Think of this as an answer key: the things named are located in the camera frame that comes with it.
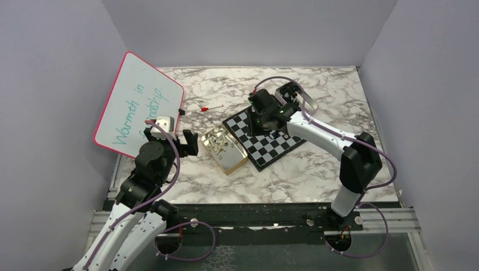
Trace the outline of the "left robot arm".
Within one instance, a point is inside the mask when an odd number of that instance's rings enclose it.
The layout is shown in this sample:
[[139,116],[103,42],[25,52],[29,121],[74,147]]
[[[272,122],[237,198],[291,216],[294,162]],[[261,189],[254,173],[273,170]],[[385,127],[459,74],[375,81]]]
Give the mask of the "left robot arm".
[[179,161],[198,155],[198,135],[184,130],[186,143],[177,137],[152,133],[134,159],[135,168],[121,184],[110,215],[98,236],[73,270],[126,270],[162,231],[177,226],[178,209],[161,199],[170,170]]

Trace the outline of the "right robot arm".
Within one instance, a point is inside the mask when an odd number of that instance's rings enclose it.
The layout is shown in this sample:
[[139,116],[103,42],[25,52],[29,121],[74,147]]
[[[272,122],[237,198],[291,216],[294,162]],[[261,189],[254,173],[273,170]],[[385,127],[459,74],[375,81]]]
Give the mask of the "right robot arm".
[[367,132],[360,135],[317,122],[296,103],[281,104],[266,89],[249,96],[249,135],[282,132],[299,137],[328,152],[340,162],[341,187],[326,214],[327,225],[339,230],[349,221],[349,215],[369,183],[382,168],[374,138]]

